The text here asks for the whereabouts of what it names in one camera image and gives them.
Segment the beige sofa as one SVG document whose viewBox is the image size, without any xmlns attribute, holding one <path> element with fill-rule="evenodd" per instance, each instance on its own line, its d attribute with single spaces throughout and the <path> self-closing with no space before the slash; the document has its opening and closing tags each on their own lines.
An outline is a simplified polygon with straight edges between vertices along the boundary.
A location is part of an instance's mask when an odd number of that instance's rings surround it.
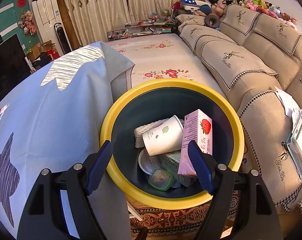
<svg viewBox="0 0 302 240">
<path fill-rule="evenodd" d="M 279 213 L 302 212 L 302 179 L 286 146 L 292 120 L 275 89 L 302 108 L 302 35 L 238 5 L 226 7 L 219 30 L 181 27 L 188 16 L 178 16 L 180 37 L 215 78 L 242 124 L 242 169 L 258 170 Z"/>
</svg>

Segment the beige patterned curtains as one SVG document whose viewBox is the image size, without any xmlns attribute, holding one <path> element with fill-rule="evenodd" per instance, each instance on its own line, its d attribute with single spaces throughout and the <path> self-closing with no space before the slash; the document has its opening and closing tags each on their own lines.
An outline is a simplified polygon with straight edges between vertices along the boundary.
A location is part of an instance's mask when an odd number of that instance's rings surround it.
<svg viewBox="0 0 302 240">
<path fill-rule="evenodd" d="M 180 0 L 64 0 L 81 45 L 107 41 L 107 32 L 126 23 L 137 23 L 157 12 L 172 13 Z"/>
</svg>

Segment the black tower fan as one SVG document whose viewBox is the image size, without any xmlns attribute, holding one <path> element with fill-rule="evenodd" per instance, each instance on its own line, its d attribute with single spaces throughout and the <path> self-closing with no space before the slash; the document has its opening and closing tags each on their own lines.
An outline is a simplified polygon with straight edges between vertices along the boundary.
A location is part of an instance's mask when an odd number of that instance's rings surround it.
<svg viewBox="0 0 302 240">
<path fill-rule="evenodd" d="M 62 23 L 60 22 L 55 23 L 54 29 L 63 53 L 64 54 L 70 53 L 72 50 L 69 45 L 68 38 Z"/>
</svg>

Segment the pile of plush toys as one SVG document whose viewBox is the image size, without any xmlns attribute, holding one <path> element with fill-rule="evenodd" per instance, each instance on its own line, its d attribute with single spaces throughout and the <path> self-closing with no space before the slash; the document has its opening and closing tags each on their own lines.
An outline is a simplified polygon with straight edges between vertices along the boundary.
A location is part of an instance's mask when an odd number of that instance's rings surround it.
<svg viewBox="0 0 302 240">
<path fill-rule="evenodd" d="M 175 12 L 184 10 L 190 14 L 181 21 L 181 27 L 188 24 L 204 25 L 219 30 L 220 19 L 229 5 L 238 5 L 261 14 L 266 14 L 281 21 L 281 25 L 296 29 L 297 20 L 281 11 L 280 7 L 265 0 L 180 0 L 172 9 Z"/>
</svg>

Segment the floral pink floor mattress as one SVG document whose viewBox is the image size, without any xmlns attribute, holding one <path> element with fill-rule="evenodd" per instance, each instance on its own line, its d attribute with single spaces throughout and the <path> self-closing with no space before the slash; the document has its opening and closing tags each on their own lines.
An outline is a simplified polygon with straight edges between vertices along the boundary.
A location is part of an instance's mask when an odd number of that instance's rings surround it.
<svg viewBox="0 0 302 240">
<path fill-rule="evenodd" d="M 141 83 L 169 78 L 195 81 L 226 97 L 209 70 L 176 34 L 134 37 L 107 45 L 134 63 L 111 82 L 113 101 Z"/>
</svg>

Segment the large black television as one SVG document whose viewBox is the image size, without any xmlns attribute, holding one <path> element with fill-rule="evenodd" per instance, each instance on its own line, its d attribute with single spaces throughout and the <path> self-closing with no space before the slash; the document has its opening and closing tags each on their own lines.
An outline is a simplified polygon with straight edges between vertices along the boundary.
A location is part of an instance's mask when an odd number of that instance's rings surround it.
<svg viewBox="0 0 302 240">
<path fill-rule="evenodd" d="M 0 102 L 14 87 L 31 75 L 25 57 L 17 34 L 0 44 Z"/>
</svg>

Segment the artificial flower wall decoration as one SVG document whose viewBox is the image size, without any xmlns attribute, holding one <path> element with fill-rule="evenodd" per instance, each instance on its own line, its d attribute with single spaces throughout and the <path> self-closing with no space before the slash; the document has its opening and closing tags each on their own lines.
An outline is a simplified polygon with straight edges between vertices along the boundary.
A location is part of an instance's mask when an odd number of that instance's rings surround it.
<svg viewBox="0 0 302 240">
<path fill-rule="evenodd" d="M 37 26 L 33 19 L 33 13 L 29 10 L 22 10 L 18 25 L 23 29 L 24 34 L 30 34 L 33 36 L 37 31 Z"/>
</svg>

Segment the patterned red rug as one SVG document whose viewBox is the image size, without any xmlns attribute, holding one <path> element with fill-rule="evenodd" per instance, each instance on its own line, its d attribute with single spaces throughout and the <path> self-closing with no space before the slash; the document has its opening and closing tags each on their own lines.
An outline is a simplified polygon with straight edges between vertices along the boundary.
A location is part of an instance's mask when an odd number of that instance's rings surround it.
<svg viewBox="0 0 302 240">
<path fill-rule="evenodd" d="M 126 199 L 142 217 L 142 220 L 130 219 L 132 239 L 143 228 L 148 229 L 147 239 L 193 239 L 211 204 L 208 201 L 189 209 L 165 210 L 147 206 L 130 197 Z"/>
</svg>

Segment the low glass coffee table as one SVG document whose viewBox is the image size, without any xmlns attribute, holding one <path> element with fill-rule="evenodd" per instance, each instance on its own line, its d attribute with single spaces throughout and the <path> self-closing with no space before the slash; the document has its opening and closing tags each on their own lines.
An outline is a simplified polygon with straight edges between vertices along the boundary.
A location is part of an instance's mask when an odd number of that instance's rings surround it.
<svg viewBox="0 0 302 240">
<path fill-rule="evenodd" d="M 175 23 L 167 21 L 128 25 L 122 29 L 108 31 L 106 36 L 107 41 L 111 42 L 116 40 L 123 40 L 126 38 L 170 33 L 175 33 Z"/>
</svg>

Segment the papers on sofa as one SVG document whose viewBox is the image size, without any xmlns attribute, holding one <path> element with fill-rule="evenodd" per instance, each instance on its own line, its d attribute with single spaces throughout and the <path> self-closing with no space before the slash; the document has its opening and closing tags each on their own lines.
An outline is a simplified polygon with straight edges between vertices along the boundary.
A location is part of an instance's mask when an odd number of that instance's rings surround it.
<svg viewBox="0 0 302 240">
<path fill-rule="evenodd" d="M 285 114 L 292 120 L 292 131 L 286 140 L 286 146 L 295 164 L 300 179 L 302 179 L 302 108 L 293 97 L 275 87 L 276 96 L 282 103 Z"/>
</svg>

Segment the white standing air conditioner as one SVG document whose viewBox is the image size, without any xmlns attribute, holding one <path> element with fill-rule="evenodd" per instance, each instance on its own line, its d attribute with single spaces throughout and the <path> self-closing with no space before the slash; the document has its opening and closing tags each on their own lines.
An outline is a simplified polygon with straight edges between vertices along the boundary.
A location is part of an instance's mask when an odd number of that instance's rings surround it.
<svg viewBox="0 0 302 240">
<path fill-rule="evenodd" d="M 61 13 L 59 10 L 57 0 L 32 0 L 31 5 L 32 5 L 33 15 L 35 16 L 35 21 L 37 24 L 37 29 L 41 41 L 43 43 L 48 43 L 50 41 L 51 43 L 53 43 L 58 54 L 60 56 L 64 55 L 54 29 L 55 23 L 57 22 L 62 23 Z"/>
</svg>

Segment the white paper cup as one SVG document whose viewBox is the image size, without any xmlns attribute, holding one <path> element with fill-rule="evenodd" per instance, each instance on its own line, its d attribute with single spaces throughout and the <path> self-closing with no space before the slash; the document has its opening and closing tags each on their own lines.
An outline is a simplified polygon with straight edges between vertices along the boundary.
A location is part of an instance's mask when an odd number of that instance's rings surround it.
<svg viewBox="0 0 302 240">
<path fill-rule="evenodd" d="M 184 127 L 173 115 L 142 135 L 144 146 L 150 156 L 174 152 L 181 149 Z"/>
</svg>

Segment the white instant noodle bowl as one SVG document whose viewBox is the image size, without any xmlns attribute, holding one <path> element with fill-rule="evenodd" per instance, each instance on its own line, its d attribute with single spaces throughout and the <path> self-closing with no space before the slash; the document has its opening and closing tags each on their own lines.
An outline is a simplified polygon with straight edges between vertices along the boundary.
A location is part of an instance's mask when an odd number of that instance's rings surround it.
<svg viewBox="0 0 302 240">
<path fill-rule="evenodd" d="M 151 175 L 154 170 L 161 168 L 157 158 L 150 156 L 145 148 L 138 155 L 138 164 L 147 175 Z"/>
</svg>

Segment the blue star tablecloth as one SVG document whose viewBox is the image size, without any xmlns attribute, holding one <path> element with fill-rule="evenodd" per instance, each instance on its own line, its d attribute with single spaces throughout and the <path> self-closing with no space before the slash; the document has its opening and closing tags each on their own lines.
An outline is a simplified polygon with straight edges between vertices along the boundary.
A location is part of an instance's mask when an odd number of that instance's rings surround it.
<svg viewBox="0 0 302 240">
<path fill-rule="evenodd" d="M 11 237 L 39 173 L 64 171 L 99 149 L 106 113 L 133 62 L 104 42 L 31 74 L 0 102 L 0 222 Z"/>
</svg>

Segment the yellow rim dark trash bin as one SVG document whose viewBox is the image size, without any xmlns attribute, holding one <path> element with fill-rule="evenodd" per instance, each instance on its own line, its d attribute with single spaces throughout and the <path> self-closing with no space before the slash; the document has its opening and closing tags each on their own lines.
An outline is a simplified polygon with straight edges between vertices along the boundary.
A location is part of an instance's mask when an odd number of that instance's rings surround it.
<svg viewBox="0 0 302 240">
<path fill-rule="evenodd" d="M 100 142 L 109 140 L 113 144 L 107 172 L 127 196 L 169 210 L 195 207 L 211 199 L 198 182 L 167 191 L 154 189 L 138 165 L 141 149 L 135 145 L 135 128 L 156 124 L 156 129 L 142 134 L 148 154 L 177 151 L 182 145 L 181 120 L 196 110 L 205 114 L 198 127 L 203 135 L 212 136 L 214 159 L 233 171 L 239 169 L 244 152 L 243 130 L 235 110 L 219 93 L 194 81 L 148 81 L 128 90 L 112 105 L 100 132 Z"/>
</svg>

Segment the green white drink carton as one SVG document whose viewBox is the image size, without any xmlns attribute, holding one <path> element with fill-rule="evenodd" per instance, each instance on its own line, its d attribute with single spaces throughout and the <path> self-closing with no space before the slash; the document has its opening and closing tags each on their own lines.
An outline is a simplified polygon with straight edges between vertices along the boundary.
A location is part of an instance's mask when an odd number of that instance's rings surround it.
<svg viewBox="0 0 302 240">
<path fill-rule="evenodd" d="M 178 174 L 180 154 L 180 151 L 159 154 L 157 156 L 158 163 L 160 167 L 168 171 L 178 183 L 185 187 L 190 187 L 197 178 L 193 176 L 183 176 Z"/>
</svg>

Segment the green lid clear jar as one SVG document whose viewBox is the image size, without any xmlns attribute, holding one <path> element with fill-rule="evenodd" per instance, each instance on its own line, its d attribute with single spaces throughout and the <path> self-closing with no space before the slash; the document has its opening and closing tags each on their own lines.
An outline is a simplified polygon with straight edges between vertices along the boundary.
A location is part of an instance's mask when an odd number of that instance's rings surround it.
<svg viewBox="0 0 302 240">
<path fill-rule="evenodd" d="M 167 191 L 175 182 L 173 175 L 161 168 L 155 169 L 148 178 L 148 184 L 158 191 Z"/>
</svg>

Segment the pink strawberry milk carton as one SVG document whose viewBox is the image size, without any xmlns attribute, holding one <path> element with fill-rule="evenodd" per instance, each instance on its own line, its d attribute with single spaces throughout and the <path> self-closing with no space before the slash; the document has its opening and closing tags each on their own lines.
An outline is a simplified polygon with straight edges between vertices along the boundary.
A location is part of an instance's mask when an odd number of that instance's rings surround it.
<svg viewBox="0 0 302 240">
<path fill-rule="evenodd" d="M 201 152 L 212 155 L 212 119 L 201 110 L 185 116 L 184 132 L 178 174 L 195 176 L 196 172 L 188 156 L 188 143 L 194 140 Z"/>
</svg>

